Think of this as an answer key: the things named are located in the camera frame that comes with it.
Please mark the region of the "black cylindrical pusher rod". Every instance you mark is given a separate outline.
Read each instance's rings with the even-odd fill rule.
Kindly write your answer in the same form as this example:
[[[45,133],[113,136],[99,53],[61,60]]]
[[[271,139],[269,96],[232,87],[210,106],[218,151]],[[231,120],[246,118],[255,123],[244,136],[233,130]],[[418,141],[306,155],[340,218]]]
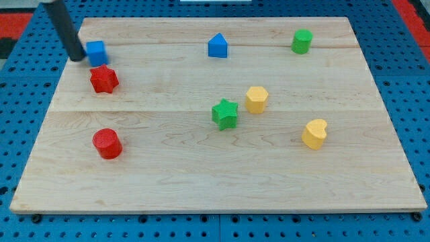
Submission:
[[[70,60],[73,62],[83,60],[85,58],[85,51],[65,5],[65,1],[42,0],[41,4],[47,12]]]

